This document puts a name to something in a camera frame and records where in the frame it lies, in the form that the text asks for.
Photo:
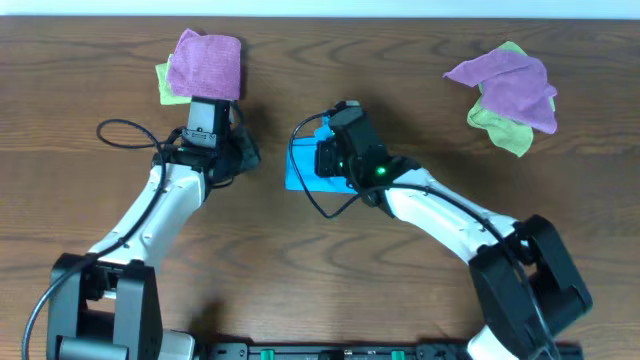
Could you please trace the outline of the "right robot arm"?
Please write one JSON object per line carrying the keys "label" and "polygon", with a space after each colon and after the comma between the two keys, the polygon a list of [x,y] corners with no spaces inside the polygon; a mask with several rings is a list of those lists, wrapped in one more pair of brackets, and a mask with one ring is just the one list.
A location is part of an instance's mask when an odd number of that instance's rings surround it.
{"label": "right robot arm", "polygon": [[317,146],[316,174],[344,178],[358,199],[425,231],[468,266],[485,321],[469,356],[561,358],[556,336],[593,300],[552,223],[487,210],[415,160],[390,154],[356,104],[342,102],[325,117],[330,135]]}

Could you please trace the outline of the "blue microfiber cloth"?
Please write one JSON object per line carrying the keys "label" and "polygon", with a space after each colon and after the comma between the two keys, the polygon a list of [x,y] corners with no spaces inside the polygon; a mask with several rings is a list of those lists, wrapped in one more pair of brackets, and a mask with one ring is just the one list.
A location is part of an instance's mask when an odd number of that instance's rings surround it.
{"label": "blue microfiber cloth", "polygon": [[310,192],[355,194],[347,186],[344,177],[321,178],[315,173],[315,152],[320,141],[333,135],[328,126],[329,119],[322,118],[322,125],[314,131],[312,136],[296,137],[293,141],[293,159],[298,172]]}

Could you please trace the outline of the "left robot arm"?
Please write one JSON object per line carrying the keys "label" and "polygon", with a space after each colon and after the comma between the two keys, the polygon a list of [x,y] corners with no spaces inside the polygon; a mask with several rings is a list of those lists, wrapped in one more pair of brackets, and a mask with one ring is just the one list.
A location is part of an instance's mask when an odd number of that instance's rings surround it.
{"label": "left robot arm", "polygon": [[86,253],[62,254],[36,308],[48,311],[49,359],[194,359],[197,343],[164,327],[156,271],[209,194],[260,162],[234,100],[194,98],[186,125],[153,150],[147,183],[117,225]]}

